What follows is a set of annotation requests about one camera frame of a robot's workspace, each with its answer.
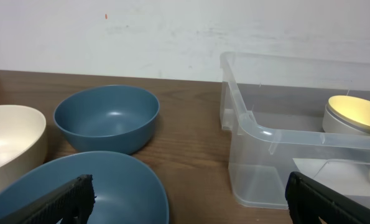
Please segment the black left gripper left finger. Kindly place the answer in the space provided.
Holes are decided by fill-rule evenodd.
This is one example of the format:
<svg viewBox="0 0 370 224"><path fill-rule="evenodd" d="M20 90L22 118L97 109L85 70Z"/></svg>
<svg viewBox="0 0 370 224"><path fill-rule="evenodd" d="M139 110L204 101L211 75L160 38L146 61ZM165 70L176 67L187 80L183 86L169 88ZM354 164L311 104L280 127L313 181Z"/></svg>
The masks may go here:
<svg viewBox="0 0 370 224"><path fill-rule="evenodd" d="M0 218L0 224L87 224L96 198L92 181L92 175L80 175Z"/></svg>

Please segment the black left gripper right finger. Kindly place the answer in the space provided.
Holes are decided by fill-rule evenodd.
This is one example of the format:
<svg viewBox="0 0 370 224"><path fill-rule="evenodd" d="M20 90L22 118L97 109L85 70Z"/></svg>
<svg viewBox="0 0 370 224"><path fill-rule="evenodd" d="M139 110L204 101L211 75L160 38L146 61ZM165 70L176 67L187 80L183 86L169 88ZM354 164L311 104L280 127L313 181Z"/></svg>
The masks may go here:
<svg viewBox="0 0 370 224"><path fill-rule="evenodd" d="M300 172L291 172L285 199L294 224L370 224L370 209Z"/></svg>

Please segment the small yellow bowl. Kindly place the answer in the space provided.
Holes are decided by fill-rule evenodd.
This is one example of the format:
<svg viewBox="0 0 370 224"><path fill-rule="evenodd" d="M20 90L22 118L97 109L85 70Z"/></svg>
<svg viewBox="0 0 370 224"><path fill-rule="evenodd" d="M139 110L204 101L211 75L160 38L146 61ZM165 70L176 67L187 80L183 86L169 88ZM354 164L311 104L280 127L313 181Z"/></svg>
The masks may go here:
<svg viewBox="0 0 370 224"><path fill-rule="evenodd" d="M336 117L370 133L370 101L355 96L336 95L328 99L328 110Z"/></svg>

